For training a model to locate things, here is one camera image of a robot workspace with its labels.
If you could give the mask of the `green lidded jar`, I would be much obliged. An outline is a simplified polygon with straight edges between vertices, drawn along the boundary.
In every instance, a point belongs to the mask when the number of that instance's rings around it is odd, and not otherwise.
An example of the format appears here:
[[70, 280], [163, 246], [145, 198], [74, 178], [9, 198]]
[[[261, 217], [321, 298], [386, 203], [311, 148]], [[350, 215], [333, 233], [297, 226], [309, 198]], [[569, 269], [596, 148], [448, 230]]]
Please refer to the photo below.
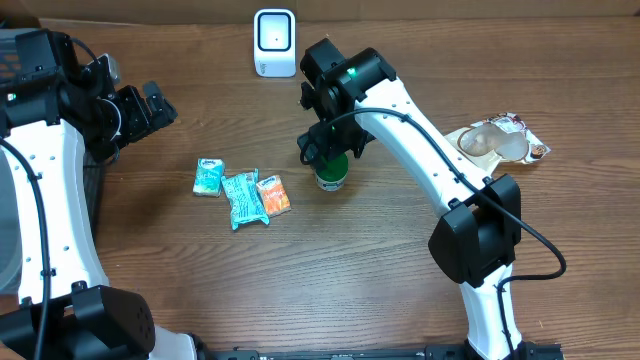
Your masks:
[[327, 192], [340, 190], [348, 174], [349, 163], [346, 154], [341, 154], [332, 160], [321, 158], [322, 169], [315, 170], [316, 184]]

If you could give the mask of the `green Kleenex tissue pack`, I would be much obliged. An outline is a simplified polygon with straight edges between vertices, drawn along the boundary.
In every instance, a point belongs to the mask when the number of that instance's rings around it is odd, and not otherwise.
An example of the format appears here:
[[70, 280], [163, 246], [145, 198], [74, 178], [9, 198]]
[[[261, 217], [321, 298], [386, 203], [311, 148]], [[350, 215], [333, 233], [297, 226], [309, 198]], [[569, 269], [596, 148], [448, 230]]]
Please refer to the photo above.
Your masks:
[[224, 171], [225, 163], [222, 159], [200, 158], [197, 162], [193, 193], [197, 196], [219, 197]]

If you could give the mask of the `orange tissue packet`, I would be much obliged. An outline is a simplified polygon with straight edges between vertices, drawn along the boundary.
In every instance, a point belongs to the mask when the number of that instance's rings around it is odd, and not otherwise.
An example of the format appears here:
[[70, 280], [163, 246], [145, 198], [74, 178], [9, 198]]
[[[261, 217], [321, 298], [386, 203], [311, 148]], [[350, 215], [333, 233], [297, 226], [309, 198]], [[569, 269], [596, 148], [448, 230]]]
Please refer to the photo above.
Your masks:
[[291, 203], [279, 175], [273, 175], [256, 184], [265, 211], [274, 217], [291, 210]]

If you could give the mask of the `light green wipes packet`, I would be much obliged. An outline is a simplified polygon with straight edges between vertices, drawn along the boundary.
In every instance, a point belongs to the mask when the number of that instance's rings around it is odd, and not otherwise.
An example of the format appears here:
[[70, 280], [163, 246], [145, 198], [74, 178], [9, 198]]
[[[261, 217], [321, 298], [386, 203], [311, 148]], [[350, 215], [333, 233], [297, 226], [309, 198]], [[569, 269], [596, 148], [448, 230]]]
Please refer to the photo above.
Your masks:
[[261, 221], [270, 224], [269, 216], [257, 191], [259, 170], [221, 178], [225, 195], [230, 203], [230, 223], [233, 231], [241, 225]]

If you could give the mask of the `clear bagged bread pack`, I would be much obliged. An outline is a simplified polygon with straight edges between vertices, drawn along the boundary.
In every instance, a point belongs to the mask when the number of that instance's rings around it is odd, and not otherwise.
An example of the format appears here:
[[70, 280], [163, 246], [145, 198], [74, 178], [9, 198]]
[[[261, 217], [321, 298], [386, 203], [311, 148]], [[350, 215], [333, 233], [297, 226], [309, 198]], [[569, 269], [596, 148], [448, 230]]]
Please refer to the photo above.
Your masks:
[[488, 173], [500, 163], [532, 164], [551, 152], [526, 123], [503, 112], [460, 128], [445, 138], [467, 159]]

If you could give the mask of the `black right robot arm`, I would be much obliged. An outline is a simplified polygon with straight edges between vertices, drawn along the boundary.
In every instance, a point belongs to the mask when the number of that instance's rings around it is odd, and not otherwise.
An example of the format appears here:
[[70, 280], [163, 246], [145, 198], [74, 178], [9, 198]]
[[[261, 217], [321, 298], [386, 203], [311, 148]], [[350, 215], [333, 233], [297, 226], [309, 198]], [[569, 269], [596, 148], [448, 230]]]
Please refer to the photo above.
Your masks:
[[471, 358], [515, 359], [522, 336], [504, 279], [521, 239], [520, 190], [466, 159], [421, 112], [394, 68], [373, 48], [344, 57], [329, 39], [300, 62], [301, 105], [319, 120], [298, 140], [300, 160], [316, 172], [335, 170], [346, 152], [360, 157], [382, 143], [414, 178], [439, 221], [431, 256], [459, 284], [469, 323]]

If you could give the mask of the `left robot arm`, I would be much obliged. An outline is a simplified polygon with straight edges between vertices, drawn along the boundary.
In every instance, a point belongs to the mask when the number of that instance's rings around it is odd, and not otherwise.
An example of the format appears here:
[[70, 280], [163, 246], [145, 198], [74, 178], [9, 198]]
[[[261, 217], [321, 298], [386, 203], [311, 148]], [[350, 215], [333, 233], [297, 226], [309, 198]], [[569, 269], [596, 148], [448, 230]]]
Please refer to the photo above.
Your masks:
[[174, 122], [158, 85], [121, 86], [109, 55], [78, 61], [81, 42], [49, 29], [1, 34], [1, 149], [17, 201], [20, 305], [2, 343], [26, 359], [206, 359], [194, 335], [155, 324], [144, 298], [110, 286], [99, 261], [84, 175]]

